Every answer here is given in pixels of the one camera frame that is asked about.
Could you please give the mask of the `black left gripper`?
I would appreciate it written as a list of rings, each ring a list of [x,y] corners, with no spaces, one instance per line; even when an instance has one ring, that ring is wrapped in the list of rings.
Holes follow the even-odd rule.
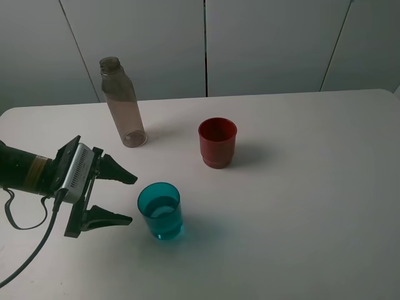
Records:
[[[56,192],[56,184],[66,175],[67,167],[72,161],[80,139],[80,136],[76,136],[59,149],[52,163],[54,173],[51,180],[50,191],[55,197],[61,194],[62,203],[66,203],[63,202],[66,192],[63,190]],[[81,198],[77,203],[71,204],[72,209],[64,232],[64,235],[69,238],[77,238],[82,231],[86,232],[110,226],[128,226],[133,221],[132,217],[116,214],[99,206],[93,206],[91,209],[87,210],[95,178],[119,181],[123,184],[135,184],[138,180],[135,175],[125,170],[110,155],[105,154],[101,157],[103,153],[101,149],[90,148],[90,150],[94,152],[94,160],[91,164],[89,177]]]

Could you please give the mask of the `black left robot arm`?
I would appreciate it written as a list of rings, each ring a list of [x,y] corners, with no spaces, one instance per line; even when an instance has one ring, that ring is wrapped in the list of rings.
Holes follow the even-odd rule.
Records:
[[[96,179],[132,185],[138,179],[102,149],[89,148],[76,136],[50,159],[1,144],[1,187],[49,198],[61,195],[72,206],[64,235],[77,238],[81,232],[109,226],[127,226],[132,218],[99,206],[88,208]]]

